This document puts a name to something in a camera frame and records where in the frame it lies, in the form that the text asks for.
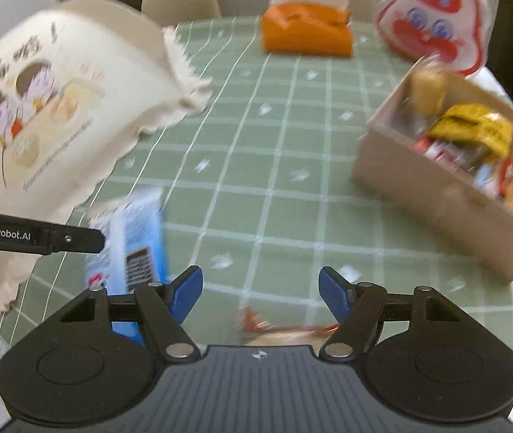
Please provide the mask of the rabbit face snack bag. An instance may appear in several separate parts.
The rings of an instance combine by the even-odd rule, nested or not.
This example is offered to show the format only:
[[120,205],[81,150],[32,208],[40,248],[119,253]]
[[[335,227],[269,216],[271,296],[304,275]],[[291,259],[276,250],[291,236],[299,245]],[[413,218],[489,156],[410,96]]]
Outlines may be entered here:
[[485,66],[490,22],[486,0],[380,0],[375,19],[395,52],[414,61],[437,55],[463,76]]

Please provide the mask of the yellow senbei cracker packet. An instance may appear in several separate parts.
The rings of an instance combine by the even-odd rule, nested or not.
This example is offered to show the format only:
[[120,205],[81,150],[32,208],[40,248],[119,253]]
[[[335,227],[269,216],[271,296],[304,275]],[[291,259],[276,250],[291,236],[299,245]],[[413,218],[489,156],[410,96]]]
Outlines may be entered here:
[[442,69],[426,66],[410,75],[410,99],[416,113],[438,115],[446,95],[446,76]]

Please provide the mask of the gold foil snack packet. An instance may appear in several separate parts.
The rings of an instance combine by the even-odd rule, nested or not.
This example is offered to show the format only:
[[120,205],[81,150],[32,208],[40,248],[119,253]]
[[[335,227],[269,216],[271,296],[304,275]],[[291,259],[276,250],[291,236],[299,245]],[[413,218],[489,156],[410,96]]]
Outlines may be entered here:
[[439,117],[426,135],[435,140],[479,146],[489,160],[508,157],[513,143],[513,122],[480,104],[457,104]]

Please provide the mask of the large cream snack bag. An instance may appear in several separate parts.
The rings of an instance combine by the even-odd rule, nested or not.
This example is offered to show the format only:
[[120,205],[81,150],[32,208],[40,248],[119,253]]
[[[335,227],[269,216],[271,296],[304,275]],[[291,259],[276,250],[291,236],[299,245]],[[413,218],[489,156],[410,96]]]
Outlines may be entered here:
[[[115,0],[66,0],[0,39],[0,214],[68,226],[144,134],[204,110],[174,29]],[[42,255],[0,251],[0,310]]]

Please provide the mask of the blue wafer snack pack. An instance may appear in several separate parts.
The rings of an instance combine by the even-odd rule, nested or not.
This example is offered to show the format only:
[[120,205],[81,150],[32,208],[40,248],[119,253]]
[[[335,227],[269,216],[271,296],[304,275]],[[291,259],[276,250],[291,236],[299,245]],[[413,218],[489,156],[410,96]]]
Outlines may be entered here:
[[123,295],[140,284],[170,281],[162,207],[161,188],[141,188],[89,209],[89,227],[102,233],[105,246],[100,253],[86,256],[87,287],[105,287],[110,295]]

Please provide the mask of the green grid tablecloth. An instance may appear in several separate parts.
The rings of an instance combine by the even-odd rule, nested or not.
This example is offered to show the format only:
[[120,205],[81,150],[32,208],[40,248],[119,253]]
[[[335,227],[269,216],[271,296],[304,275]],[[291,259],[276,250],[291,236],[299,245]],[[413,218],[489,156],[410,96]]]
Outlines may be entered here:
[[211,79],[206,109],[143,138],[89,197],[163,189],[170,273],[192,264],[204,273],[185,322],[192,339],[242,342],[247,307],[283,327],[332,324],[316,283],[331,266],[393,292],[431,284],[512,343],[510,287],[350,178],[366,120],[407,64],[363,26],[349,60],[267,56],[257,26],[179,26],[194,67]]

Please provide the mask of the orange tissue box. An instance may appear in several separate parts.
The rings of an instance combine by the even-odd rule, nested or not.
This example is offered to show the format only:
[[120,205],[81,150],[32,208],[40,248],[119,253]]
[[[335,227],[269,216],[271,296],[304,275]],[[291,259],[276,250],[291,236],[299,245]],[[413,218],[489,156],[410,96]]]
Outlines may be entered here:
[[264,52],[352,57],[349,9],[293,1],[270,6],[259,23]]

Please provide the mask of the round rice cracker packet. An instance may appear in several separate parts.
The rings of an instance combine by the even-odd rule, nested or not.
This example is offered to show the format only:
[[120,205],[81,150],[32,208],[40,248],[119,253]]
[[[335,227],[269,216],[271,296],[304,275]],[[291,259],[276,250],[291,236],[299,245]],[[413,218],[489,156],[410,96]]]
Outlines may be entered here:
[[317,352],[339,328],[340,324],[326,327],[284,327],[270,324],[250,306],[242,310],[241,329],[246,346],[299,346],[309,345]]

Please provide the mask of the pink cardboard box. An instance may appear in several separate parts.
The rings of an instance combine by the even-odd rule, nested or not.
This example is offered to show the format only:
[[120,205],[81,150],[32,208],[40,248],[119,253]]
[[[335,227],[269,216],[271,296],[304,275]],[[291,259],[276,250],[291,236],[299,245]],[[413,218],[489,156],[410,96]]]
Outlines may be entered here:
[[[445,106],[476,103],[513,122],[513,108],[456,73],[446,75]],[[401,104],[405,75],[367,122],[352,176],[419,218],[430,222],[504,279],[513,280],[513,213],[474,185],[473,177],[414,149]]]

